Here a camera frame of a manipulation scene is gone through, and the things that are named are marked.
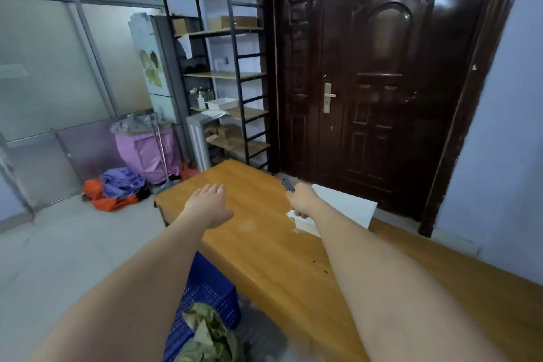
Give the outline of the black metal shelf rack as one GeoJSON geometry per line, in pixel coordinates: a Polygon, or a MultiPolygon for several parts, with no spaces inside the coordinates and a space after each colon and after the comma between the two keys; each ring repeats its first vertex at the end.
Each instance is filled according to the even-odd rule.
{"type": "Polygon", "coordinates": [[[201,30],[174,36],[185,49],[179,58],[188,116],[203,113],[213,118],[208,125],[235,124],[243,142],[228,145],[208,142],[212,166],[234,159],[270,173],[273,146],[270,139],[266,35],[261,0],[163,0],[174,36],[171,17],[191,16],[200,20],[201,30]],[[207,20],[229,16],[231,28],[209,31],[207,20]],[[235,29],[233,16],[255,16],[256,29],[235,29]],[[239,106],[229,111],[198,109],[197,97],[203,91],[206,101],[237,98],[239,106]]]}

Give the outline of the orange plastic bag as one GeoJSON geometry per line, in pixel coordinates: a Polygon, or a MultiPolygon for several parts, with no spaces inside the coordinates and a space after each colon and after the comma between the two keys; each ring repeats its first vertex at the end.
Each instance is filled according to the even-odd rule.
{"type": "Polygon", "coordinates": [[[198,167],[191,167],[190,164],[187,163],[187,161],[183,161],[181,163],[179,177],[182,182],[189,180],[190,178],[193,178],[198,174],[200,174],[198,167]]]}

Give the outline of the dark brown double door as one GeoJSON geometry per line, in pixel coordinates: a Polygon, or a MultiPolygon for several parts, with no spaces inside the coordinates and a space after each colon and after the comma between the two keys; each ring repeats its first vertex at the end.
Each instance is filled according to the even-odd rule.
{"type": "Polygon", "coordinates": [[[482,6],[276,0],[281,170],[419,221],[482,6]]]}

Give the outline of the white cardboard box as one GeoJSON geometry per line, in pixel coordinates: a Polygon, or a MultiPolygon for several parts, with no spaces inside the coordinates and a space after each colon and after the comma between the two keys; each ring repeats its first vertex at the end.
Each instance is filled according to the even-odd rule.
{"type": "MultiPolygon", "coordinates": [[[[359,226],[368,229],[377,208],[377,202],[366,200],[354,195],[343,193],[317,184],[311,186],[316,194],[325,202],[348,217],[359,226]]],[[[294,223],[297,231],[303,231],[311,235],[321,237],[315,222],[310,218],[296,216],[294,210],[290,210],[287,217],[294,223]]]]}

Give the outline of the small brown cardboard box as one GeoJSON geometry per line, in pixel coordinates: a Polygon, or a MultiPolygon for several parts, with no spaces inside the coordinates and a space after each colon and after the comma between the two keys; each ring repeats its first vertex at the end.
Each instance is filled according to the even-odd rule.
{"type": "Polygon", "coordinates": [[[172,16],[171,17],[174,36],[183,36],[189,33],[199,32],[201,30],[200,20],[191,16],[172,16]]]}

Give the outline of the white patterned refrigerator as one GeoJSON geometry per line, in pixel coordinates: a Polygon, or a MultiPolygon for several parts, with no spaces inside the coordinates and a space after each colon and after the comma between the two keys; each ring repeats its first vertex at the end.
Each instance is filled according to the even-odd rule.
{"type": "Polygon", "coordinates": [[[160,118],[181,125],[188,111],[178,43],[168,18],[134,13],[128,25],[154,111],[160,118]]]}

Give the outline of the purple cloth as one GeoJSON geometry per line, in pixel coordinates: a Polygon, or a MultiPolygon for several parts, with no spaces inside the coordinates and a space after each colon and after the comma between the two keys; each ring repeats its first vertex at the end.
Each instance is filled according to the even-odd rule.
{"type": "Polygon", "coordinates": [[[125,200],[136,195],[146,185],[146,180],[127,167],[109,169],[100,176],[105,198],[125,200]]]}

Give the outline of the person's left forearm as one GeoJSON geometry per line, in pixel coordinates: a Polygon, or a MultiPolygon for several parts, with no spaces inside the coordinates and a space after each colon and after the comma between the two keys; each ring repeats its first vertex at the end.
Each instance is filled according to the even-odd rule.
{"type": "Polygon", "coordinates": [[[31,362],[160,362],[197,246],[216,225],[183,212],[73,304],[31,362]]]}

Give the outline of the open brown cardboard box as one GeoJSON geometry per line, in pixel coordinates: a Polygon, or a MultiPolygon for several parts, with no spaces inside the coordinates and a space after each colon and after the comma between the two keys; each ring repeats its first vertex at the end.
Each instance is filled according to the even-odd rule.
{"type": "Polygon", "coordinates": [[[205,127],[205,137],[209,143],[222,141],[231,145],[243,142],[241,128],[235,124],[208,125],[205,127]]]}

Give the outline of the pink bag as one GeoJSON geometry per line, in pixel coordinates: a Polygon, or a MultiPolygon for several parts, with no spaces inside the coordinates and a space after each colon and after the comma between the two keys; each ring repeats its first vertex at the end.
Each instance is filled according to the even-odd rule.
{"type": "MultiPolygon", "coordinates": [[[[176,135],[172,128],[160,130],[169,176],[179,176],[182,163],[176,135]]],[[[141,175],[147,182],[158,185],[165,181],[165,174],[154,134],[133,137],[115,135],[120,157],[133,172],[141,175]]]]}

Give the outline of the orange cloth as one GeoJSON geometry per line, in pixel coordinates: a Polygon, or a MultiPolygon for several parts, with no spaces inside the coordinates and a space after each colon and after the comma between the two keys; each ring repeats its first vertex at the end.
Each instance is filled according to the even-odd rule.
{"type": "Polygon", "coordinates": [[[140,199],[136,195],[131,195],[123,200],[105,197],[104,186],[101,179],[93,178],[85,181],[83,185],[83,196],[92,205],[104,212],[114,212],[129,205],[139,203],[140,199]]]}

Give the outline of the person's left hand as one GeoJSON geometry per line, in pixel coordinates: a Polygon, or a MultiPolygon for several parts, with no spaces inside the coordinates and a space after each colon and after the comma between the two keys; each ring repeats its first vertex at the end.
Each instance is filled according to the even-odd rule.
{"type": "Polygon", "coordinates": [[[198,189],[185,203],[179,218],[196,223],[205,229],[221,226],[229,220],[221,220],[221,209],[226,207],[226,187],[223,184],[207,184],[198,189]]]}

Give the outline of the grey plastic bag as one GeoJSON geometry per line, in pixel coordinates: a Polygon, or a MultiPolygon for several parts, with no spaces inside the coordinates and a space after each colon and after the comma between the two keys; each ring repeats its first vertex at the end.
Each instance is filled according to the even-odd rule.
{"type": "Polygon", "coordinates": [[[113,122],[109,131],[115,135],[133,137],[148,133],[154,134],[158,130],[167,129],[171,126],[171,121],[159,116],[156,112],[136,112],[113,122]]]}

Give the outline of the flat brown cardboard box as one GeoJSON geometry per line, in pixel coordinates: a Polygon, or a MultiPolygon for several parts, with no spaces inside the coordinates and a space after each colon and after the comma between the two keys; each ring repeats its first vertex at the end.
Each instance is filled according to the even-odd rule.
{"type": "MultiPolygon", "coordinates": [[[[258,18],[255,16],[233,16],[232,23],[235,29],[256,29],[259,27],[258,18]]],[[[231,28],[229,16],[217,16],[207,20],[209,31],[223,31],[231,28]]]]}

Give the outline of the camouflage cloth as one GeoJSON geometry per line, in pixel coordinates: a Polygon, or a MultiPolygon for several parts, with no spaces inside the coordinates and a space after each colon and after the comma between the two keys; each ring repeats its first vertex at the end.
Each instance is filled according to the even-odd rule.
{"type": "Polygon", "coordinates": [[[182,317],[194,335],[173,362],[247,362],[244,345],[212,306],[196,302],[182,317]]]}

